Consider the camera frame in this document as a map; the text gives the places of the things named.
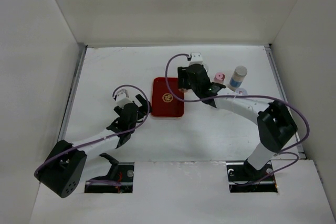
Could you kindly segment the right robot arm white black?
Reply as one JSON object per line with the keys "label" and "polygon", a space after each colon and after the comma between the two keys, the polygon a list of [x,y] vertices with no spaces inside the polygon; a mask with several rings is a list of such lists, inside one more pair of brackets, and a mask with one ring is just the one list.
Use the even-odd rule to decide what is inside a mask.
{"label": "right robot arm white black", "polygon": [[280,101],[267,103],[243,98],[223,84],[211,82],[201,64],[178,67],[177,74],[179,88],[192,90],[203,103],[231,111],[257,125],[259,144],[243,164],[243,172],[248,179],[259,179],[268,161],[297,132],[297,125],[289,110]]}

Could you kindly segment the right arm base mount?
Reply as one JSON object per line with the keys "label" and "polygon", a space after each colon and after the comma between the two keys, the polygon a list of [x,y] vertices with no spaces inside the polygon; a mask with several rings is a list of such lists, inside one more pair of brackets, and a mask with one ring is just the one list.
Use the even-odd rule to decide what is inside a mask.
{"label": "right arm base mount", "polygon": [[274,175],[258,181],[273,171],[271,162],[268,162],[256,177],[250,177],[244,170],[242,162],[227,163],[227,176],[231,193],[277,193]]}

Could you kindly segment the white cap jar right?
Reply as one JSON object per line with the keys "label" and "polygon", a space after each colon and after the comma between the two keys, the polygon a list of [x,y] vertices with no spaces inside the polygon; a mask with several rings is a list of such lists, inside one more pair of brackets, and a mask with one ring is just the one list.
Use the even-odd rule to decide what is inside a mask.
{"label": "white cap jar right", "polygon": [[237,88],[235,90],[236,93],[238,93],[239,95],[247,95],[247,91],[244,88]]}

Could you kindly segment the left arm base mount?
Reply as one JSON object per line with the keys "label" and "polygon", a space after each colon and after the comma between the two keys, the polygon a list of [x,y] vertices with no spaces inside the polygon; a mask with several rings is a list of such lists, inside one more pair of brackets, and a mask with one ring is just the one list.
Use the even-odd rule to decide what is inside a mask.
{"label": "left arm base mount", "polygon": [[99,155],[110,163],[110,169],[104,176],[86,181],[84,193],[87,194],[129,194],[133,192],[134,163],[120,163],[107,153]]}

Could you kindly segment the red rectangular tray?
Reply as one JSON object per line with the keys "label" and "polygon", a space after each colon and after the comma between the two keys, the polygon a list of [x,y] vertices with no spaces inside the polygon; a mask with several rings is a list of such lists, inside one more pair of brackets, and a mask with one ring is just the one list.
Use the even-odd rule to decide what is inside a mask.
{"label": "red rectangular tray", "polygon": [[184,115],[184,103],[173,97],[164,77],[153,80],[152,116],[157,118],[180,118]]}

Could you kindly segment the silver cap blue label bottle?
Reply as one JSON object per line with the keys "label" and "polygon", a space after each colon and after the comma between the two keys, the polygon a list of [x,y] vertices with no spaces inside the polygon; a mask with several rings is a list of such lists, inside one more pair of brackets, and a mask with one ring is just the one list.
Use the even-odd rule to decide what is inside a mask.
{"label": "silver cap blue label bottle", "polygon": [[237,66],[232,74],[232,77],[228,83],[228,87],[235,91],[239,88],[247,75],[247,68],[244,66]]}

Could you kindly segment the pink cap spice bottle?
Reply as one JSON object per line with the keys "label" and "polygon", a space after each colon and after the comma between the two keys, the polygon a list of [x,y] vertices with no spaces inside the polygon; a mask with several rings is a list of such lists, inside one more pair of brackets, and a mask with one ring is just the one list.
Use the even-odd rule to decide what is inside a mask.
{"label": "pink cap spice bottle", "polygon": [[219,84],[223,84],[225,80],[225,74],[222,72],[218,72],[215,74],[214,76],[214,82],[215,83],[219,83]]}

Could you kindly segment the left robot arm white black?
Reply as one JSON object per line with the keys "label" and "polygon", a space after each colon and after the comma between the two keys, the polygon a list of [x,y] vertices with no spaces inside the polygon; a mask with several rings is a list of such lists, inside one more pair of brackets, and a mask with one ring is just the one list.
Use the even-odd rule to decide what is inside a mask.
{"label": "left robot arm white black", "polygon": [[97,156],[109,163],[100,168],[98,177],[89,179],[86,187],[112,186],[122,187],[122,172],[119,162],[107,154],[109,149],[117,149],[124,145],[144,123],[151,112],[151,105],[146,95],[137,94],[139,105],[129,99],[126,90],[120,91],[114,99],[117,106],[114,111],[118,117],[101,133],[80,141],[77,146],[65,140],[56,143],[44,163],[34,172],[35,178],[61,198],[68,197],[79,185],[85,163]]}

